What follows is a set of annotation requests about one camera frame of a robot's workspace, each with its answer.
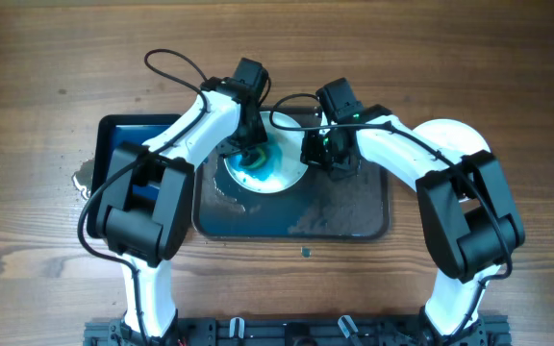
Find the green sponge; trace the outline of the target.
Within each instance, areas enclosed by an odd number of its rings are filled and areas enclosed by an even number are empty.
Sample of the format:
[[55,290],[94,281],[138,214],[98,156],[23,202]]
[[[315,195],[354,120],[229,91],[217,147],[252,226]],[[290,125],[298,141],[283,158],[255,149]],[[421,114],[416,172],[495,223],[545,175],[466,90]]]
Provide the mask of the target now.
[[268,154],[263,147],[254,147],[242,152],[239,166],[245,170],[257,170],[267,161]]

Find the white plate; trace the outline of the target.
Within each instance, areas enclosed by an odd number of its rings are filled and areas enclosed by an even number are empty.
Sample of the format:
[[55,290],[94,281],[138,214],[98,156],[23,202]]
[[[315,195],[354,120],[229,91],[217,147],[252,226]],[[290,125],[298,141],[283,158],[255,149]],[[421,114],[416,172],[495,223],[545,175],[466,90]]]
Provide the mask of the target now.
[[273,127],[270,112],[261,112],[268,141],[261,144],[268,154],[266,163],[257,170],[245,170],[239,166],[241,154],[224,160],[226,171],[243,188],[261,194],[282,192],[302,179],[308,165],[300,161],[302,131],[283,131]]
[[[486,140],[472,127],[453,119],[434,119],[426,121],[413,129],[413,133],[436,152],[440,152],[454,165],[462,161],[463,156],[473,155],[480,151],[491,152]],[[420,145],[415,145],[415,173],[410,186],[416,190],[416,180],[431,171],[446,170],[453,173],[450,167]]]

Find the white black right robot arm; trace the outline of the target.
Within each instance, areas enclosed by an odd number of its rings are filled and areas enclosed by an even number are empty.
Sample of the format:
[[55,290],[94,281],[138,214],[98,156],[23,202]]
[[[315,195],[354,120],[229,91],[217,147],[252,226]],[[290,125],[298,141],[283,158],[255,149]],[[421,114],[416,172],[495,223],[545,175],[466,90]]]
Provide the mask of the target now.
[[491,282],[508,279],[525,240],[499,160],[482,136],[456,120],[411,130],[389,109],[365,107],[340,78],[314,94],[321,122],[305,132],[305,153],[333,166],[344,156],[376,163],[416,194],[427,250],[438,267],[421,309],[418,340],[450,345],[479,330]]

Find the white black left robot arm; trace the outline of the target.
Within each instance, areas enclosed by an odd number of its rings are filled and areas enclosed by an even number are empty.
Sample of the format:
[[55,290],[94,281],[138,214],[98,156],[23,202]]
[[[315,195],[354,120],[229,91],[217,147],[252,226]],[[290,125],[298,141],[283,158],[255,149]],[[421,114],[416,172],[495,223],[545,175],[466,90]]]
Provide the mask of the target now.
[[84,207],[78,237],[102,238],[105,260],[125,274],[128,308],[122,337],[161,345],[176,337],[169,262],[191,223],[197,168],[213,150],[245,153],[267,141],[259,106],[269,74],[241,59],[228,78],[205,78],[192,106],[169,128],[142,144],[123,141]]

